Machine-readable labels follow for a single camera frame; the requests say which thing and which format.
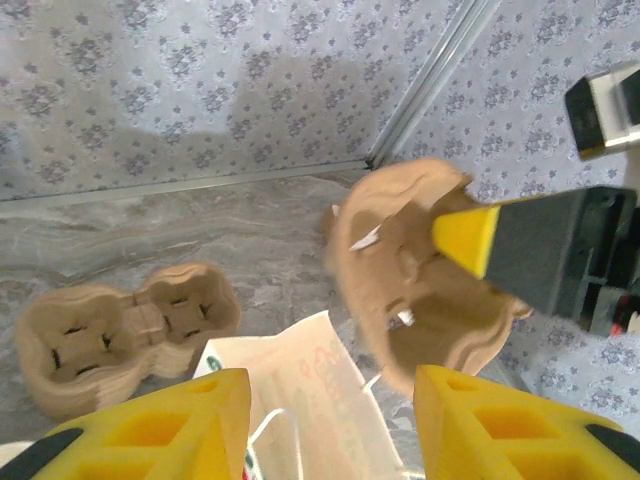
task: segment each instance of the paper bag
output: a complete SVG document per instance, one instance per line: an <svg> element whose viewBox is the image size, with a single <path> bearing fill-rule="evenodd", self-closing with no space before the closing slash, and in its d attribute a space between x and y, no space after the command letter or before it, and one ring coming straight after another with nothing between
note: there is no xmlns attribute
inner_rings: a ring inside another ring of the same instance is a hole
<svg viewBox="0 0 640 480"><path fill-rule="evenodd" d="M273 337L209 340L194 376L249 371L251 431L276 408L298 422L305 480L402 479L382 413L331 326L327 312ZM276 417L247 455L245 478L296 480L291 423Z"/></svg>

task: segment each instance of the yellow foam tip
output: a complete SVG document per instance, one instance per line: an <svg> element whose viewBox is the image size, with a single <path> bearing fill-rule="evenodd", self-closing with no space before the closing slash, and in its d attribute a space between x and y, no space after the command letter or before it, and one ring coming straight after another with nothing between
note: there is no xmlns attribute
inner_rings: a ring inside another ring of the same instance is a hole
<svg viewBox="0 0 640 480"><path fill-rule="evenodd" d="M477 278L487 272L500 205L450 213L433 224L435 247Z"/></svg>
<svg viewBox="0 0 640 480"><path fill-rule="evenodd" d="M240 480L251 387L225 369L79 417L84 433L34 480Z"/></svg>
<svg viewBox="0 0 640 480"><path fill-rule="evenodd" d="M615 423L444 367L422 365L413 394L429 480L634 480L585 429Z"/></svg>

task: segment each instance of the gray floor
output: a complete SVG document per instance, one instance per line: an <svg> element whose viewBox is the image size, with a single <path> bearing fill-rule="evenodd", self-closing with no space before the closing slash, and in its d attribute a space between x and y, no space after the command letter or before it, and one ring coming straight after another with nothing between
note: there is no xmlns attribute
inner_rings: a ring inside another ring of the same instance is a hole
<svg viewBox="0 0 640 480"><path fill-rule="evenodd" d="M131 200L0 216L0 443L35 439L53 426L31 401L12 344L13 323L39 294L83 282L135 290L154 270L182 262L219 265L243 308L240 333L271 335L329 309L363 371L353 323L323 268L317 224L363 172L270 180ZM484 376L505 381L500 371ZM137 394L183 379L149 378ZM411 402L374 386L405 465L421 469Z"/></svg>

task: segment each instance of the cardboard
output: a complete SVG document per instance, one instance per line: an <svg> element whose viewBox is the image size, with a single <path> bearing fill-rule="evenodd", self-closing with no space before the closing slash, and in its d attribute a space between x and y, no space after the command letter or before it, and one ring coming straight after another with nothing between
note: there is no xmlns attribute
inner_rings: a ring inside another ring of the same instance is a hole
<svg viewBox="0 0 640 480"><path fill-rule="evenodd" d="M136 292L47 292L18 318L14 340L33 400L65 421L124 402L150 374L183 375L207 340L236 333L240 317L222 271L187 263L155 272Z"/></svg>
<svg viewBox="0 0 640 480"><path fill-rule="evenodd" d="M408 397L419 365L476 375L503 347L513 319L531 312L433 245L436 217L481 206L465 191L470 182L442 160L403 162L365 176L321 219L327 269L383 378ZM390 329L398 315L412 321Z"/></svg>
<svg viewBox="0 0 640 480"><path fill-rule="evenodd" d="M276 408L295 415L305 480L407 478L380 408L363 390L365 380L327 312L273 337L209 340L194 377L224 367L249 371L251 432ZM253 468L245 478L296 479L293 428L286 417L276 417L251 447L247 460Z"/></svg>

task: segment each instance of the floral wallpaper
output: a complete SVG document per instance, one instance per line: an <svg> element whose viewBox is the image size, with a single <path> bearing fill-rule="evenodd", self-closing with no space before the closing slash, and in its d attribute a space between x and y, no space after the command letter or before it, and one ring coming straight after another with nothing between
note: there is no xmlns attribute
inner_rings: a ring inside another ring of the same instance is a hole
<svg viewBox="0 0 640 480"><path fill-rule="evenodd" d="M462 0L2 0L0 200L363 159Z"/></svg>
<svg viewBox="0 0 640 480"><path fill-rule="evenodd" d="M639 22L637 0L504 0L395 160L450 159L484 201L621 184L623 155L578 159L564 93L585 73L640 59ZM639 337L535 316L516 322L501 359L534 393L640 438Z"/></svg>
<svg viewBox="0 0 640 480"><path fill-rule="evenodd" d="M451 159L482 200L622 182L623 156L579 160L564 94L640 58L639 17L636 0L504 0L398 157Z"/></svg>

